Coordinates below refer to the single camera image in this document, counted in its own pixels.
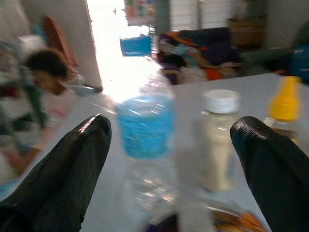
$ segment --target white jar lid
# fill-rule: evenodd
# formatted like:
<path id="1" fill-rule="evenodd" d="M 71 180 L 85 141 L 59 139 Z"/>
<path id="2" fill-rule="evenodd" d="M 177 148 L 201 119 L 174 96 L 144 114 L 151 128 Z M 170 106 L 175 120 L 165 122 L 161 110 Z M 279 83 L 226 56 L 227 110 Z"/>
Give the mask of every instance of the white jar lid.
<path id="1" fill-rule="evenodd" d="M 240 109 L 240 94 L 226 89 L 207 90 L 203 92 L 203 104 L 212 113 L 235 113 Z"/>

